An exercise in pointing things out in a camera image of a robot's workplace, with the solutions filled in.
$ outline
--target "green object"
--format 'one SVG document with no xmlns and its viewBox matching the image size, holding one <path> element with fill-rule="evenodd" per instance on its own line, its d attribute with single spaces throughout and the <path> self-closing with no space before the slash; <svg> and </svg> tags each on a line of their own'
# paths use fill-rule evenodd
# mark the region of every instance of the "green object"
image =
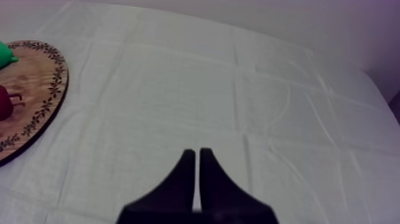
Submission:
<svg viewBox="0 0 400 224">
<path fill-rule="evenodd" d="M 9 49 L 7 45 L 0 41 L 0 68 L 3 68 L 16 61 L 18 61 L 18 58 L 14 57 L 11 49 Z"/>
</svg>

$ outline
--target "white sheet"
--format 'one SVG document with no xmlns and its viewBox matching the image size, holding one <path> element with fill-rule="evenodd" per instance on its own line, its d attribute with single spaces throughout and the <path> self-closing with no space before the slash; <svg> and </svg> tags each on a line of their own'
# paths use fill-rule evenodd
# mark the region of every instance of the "white sheet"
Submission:
<svg viewBox="0 0 400 224">
<path fill-rule="evenodd" d="M 114 223 L 200 147 L 282 224 L 400 222 L 399 126 L 340 60 L 120 5 L 2 2 L 0 20 L 1 41 L 49 42 L 70 68 L 57 118 L 0 168 L 0 223 Z"/>
</svg>

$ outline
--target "white tablecloth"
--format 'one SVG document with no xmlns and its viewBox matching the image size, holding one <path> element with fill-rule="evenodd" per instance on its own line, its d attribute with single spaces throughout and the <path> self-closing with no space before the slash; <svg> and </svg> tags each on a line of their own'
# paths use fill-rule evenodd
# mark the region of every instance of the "white tablecloth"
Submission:
<svg viewBox="0 0 400 224">
<path fill-rule="evenodd" d="M 0 223 L 114 223 L 200 147 L 282 224 L 400 223 L 399 126 L 357 69 L 121 5 L 2 2 L 0 21 L 1 41 L 49 42 L 70 69 L 56 119 L 0 168 Z"/>
</svg>

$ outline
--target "decorative leaf border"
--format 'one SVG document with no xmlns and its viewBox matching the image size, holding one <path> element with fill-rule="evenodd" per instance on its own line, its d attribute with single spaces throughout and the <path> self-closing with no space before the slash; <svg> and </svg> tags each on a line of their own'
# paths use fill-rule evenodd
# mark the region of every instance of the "decorative leaf border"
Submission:
<svg viewBox="0 0 400 224">
<path fill-rule="evenodd" d="M 40 110 L 35 111 L 35 115 L 32 117 L 31 121 L 25 125 L 22 133 L 16 133 L 13 136 L 8 136 L 6 140 L 0 142 L 0 153 L 3 150 L 6 150 L 9 147 L 15 145 L 17 141 L 21 139 L 21 136 L 28 136 L 32 134 L 34 130 L 36 130 L 36 126 L 44 119 L 48 112 L 50 112 L 50 106 L 53 104 L 58 97 L 60 97 L 62 91 L 60 90 L 60 86 L 63 82 L 63 78 L 61 77 L 62 73 L 67 69 L 64 67 L 65 59 L 60 54 L 60 52 L 55 49 L 53 46 L 48 43 L 38 42 L 38 41 L 22 41 L 14 42 L 8 45 L 10 49 L 16 48 L 27 48 L 35 51 L 42 51 L 44 54 L 48 56 L 49 59 L 53 60 L 54 64 L 56 64 L 56 68 L 53 72 L 52 81 L 50 83 L 49 94 L 50 97 L 47 100 L 43 100 L 42 106 Z"/>
</svg>

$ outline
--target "round wooden board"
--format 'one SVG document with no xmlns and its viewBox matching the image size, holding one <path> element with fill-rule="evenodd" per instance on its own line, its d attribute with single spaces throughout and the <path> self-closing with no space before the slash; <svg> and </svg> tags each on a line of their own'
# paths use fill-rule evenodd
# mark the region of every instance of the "round wooden board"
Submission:
<svg viewBox="0 0 400 224">
<path fill-rule="evenodd" d="M 0 121 L 0 166 L 43 133 L 60 108 L 68 85 L 65 59 L 53 46 L 39 41 L 7 45 L 19 61 L 0 70 L 0 85 L 9 94 L 20 93 L 26 105 L 14 107 L 12 116 Z"/>
</svg>

